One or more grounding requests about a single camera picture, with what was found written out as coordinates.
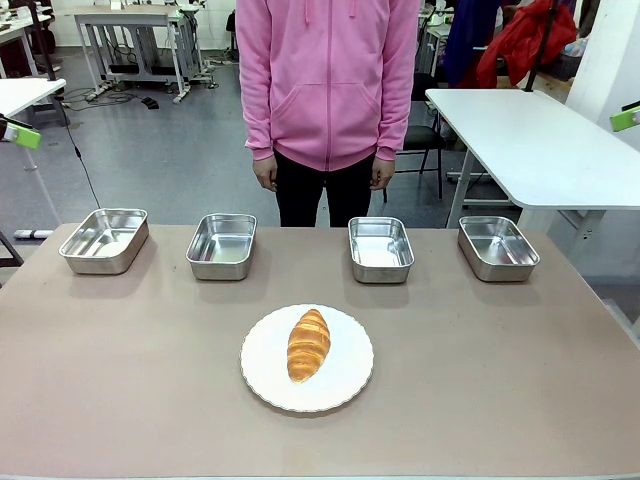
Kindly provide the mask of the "person's right forearm pink sleeve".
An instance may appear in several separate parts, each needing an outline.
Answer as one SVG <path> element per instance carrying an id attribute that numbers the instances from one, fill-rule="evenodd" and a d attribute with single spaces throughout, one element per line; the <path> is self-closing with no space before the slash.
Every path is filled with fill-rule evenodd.
<path id="1" fill-rule="evenodd" d="M 271 139 L 271 107 L 269 70 L 257 70 L 242 65 L 240 68 L 243 118 L 247 127 L 245 146 L 254 161 L 267 160 L 273 155 Z"/>

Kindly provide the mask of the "stainless steel rectangular container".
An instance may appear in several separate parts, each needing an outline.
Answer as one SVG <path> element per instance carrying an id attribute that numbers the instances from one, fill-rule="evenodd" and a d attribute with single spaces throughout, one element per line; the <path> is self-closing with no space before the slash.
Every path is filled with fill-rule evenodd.
<path id="1" fill-rule="evenodd" d="M 80 275 L 126 272 L 149 236 L 143 209 L 102 208 L 91 212 L 59 248 Z"/>
<path id="2" fill-rule="evenodd" d="M 363 284 L 403 284 L 415 257 L 402 221 L 355 217 L 348 224 L 354 279 Z"/>
<path id="3" fill-rule="evenodd" d="M 527 281 L 540 263 L 528 239 L 506 217 L 462 217 L 457 240 L 473 273 L 484 282 Z"/>
<path id="4" fill-rule="evenodd" d="M 248 214 L 204 216 L 187 248 L 186 259 L 199 281 L 241 281 L 249 273 L 257 219 Z"/>

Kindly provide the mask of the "golden brown croissant bread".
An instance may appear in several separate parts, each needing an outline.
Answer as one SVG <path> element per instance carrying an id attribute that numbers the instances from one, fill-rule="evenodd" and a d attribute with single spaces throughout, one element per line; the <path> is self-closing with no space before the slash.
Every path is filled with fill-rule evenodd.
<path id="1" fill-rule="evenodd" d="M 308 310 L 290 332 L 287 371 L 294 383 L 303 383 L 324 364 L 331 348 L 328 325 L 317 309 Z"/>

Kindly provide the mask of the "person's right hand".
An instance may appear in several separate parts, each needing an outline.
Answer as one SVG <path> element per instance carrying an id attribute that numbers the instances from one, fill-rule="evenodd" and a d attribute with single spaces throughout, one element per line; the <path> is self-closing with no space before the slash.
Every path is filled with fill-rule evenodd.
<path id="1" fill-rule="evenodd" d="M 274 156 L 253 162 L 253 172 L 262 188 L 275 192 L 277 190 L 277 161 Z"/>

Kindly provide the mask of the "person's left hand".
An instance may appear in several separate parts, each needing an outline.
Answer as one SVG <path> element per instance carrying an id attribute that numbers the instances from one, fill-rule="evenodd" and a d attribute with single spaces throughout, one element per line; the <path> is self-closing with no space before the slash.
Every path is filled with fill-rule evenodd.
<path id="1" fill-rule="evenodd" d="M 395 174 L 395 162 L 374 158 L 370 188 L 372 191 L 384 190 Z"/>

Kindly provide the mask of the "small white table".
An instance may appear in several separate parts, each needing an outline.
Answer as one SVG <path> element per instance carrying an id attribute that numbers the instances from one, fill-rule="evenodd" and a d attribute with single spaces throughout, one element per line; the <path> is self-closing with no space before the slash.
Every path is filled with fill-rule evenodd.
<path id="1" fill-rule="evenodd" d="M 0 114 L 13 117 L 65 86 L 65 79 L 55 81 L 26 77 L 0 79 Z"/>

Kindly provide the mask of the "large white table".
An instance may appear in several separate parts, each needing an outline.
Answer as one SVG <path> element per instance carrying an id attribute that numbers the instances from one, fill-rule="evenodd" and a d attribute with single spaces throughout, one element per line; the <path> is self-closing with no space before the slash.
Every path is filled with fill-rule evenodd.
<path id="1" fill-rule="evenodd" d="M 429 89 L 467 153 L 447 225 L 458 224 L 480 163 L 522 210 L 522 229 L 549 231 L 556 215 L 586 244 L 608 211 L 640 211 L 640 152 L 542 92 Z"/>

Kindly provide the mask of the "black tripod leg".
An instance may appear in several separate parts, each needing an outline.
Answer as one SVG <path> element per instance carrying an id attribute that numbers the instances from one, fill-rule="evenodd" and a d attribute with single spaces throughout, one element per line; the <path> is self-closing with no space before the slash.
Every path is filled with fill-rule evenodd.
<path id="1" fill-rule="evenodd" d="M 9 257 L 0 257 L 0 268 L 17 268 L 20 267 L 24 260 L 11 242 L 0 230 L 0 243 L 9 252 Z"/>

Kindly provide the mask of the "red jacket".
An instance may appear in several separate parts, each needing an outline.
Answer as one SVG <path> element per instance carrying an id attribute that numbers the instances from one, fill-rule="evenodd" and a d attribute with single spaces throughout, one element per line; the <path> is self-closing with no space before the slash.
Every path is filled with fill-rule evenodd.
<path id="1" fill-rule="evenodd" d="M 503 58 L 512 86 L 530 72 L 547 19 L 551 0 L 534 0 L 518 9 L 503 31 L 490 43 L 477 66 L 478 86 L 497 87 L 497 62 Z M 576 26 L 569 8 L 559 2 L 542 65 L 552 62 L 566 45 L 576 40 Z"/>

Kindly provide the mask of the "grey framed workshop desk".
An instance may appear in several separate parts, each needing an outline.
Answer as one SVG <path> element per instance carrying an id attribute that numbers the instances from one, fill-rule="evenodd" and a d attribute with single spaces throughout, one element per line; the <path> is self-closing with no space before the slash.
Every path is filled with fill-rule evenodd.
<path id="1" fill-rule="evenodd" d="M 87 6 L 66 13 L 74 20 L 94 84 L 94 100 L 122 82 L 161 83 L 180 103 L 193 83 L 213 83 L 198 36 L 196 7 L 181 5 Z"/>

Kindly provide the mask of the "dark blue hanging cloth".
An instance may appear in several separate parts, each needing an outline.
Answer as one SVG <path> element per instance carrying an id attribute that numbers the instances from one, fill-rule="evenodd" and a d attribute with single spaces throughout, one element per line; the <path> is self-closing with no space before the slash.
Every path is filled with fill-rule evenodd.
<path id="1" fill-rule="evenodd" d="M 494 37 L 501 0 L 457 0 L 444 52 L 443 67 L 450 88 L 476 88 L 477 66 Z"/>

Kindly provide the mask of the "black folding chair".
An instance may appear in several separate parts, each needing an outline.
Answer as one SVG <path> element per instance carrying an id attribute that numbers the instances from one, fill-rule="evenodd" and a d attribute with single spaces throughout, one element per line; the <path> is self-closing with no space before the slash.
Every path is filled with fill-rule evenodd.
<path id="1" fill-rule="evenodd" d="M 413 75 L 413 87 L 411 91 L 411 104 L 427 101 L 426 91 L 437 89 L 436 80 L 426 73 L 416 72 Z M 436 112 L 433 115 L 431 125 L 409 125 L 405 135 L 403 149 L 399 156 L 422 154 L 422 161 L 418 169 L 397 170 L 398 174 L 435 172 L 437 181 L 438 198 L 443 198 L 443 165 L 442 151 L 446 146 L 444 138 L 441 136 L 440 115 Z M 429 153 L 436 152 L 436 166 L 428 168 L 426 166 Z"/>

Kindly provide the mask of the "person's black trousers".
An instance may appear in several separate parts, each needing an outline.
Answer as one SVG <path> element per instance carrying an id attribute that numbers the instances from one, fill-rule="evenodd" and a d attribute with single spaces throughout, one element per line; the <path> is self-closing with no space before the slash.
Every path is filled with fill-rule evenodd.
<path id="1" fill-rule="evenodd" d="M 346 228 L 354 217 L 367 215 L 374 156 L 336 171 L 319 171 L 300 165 L 276 152 L 276 199 L 282 227 L 316 225 L 322 192 L 326 191 L 329 223 Z"/>

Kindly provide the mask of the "person's pink hoodie torso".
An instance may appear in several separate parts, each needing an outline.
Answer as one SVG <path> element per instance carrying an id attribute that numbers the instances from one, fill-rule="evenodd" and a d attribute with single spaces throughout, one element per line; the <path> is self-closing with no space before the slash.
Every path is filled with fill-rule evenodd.
<path id="1" fill-rule="evenodd" d="M 377 152 L 385 71 L 415 65 L 421 0 L 237 0 L 242 65 L 269 70 L 271 139 L 336 171 Z"/>

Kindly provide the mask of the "white scalloped round plate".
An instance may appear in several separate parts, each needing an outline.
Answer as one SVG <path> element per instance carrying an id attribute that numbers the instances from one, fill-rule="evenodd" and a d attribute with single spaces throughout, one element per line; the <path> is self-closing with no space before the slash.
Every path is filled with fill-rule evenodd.
<path id="1" fill-rule="evenodd" d="M 319 370 L 295 382 L 287 369 L 289 335 L 311 309 L 325 320 L 331 346 Z M 253 393 L 296 413 L 329 411 L 349 402 L 366 386 L 373 365 L 373 346 L 365 328 L 349 314 L 319 304 L 290 305 L 267 314 L 249 330 L 240 350 L 241 373 Z"/>

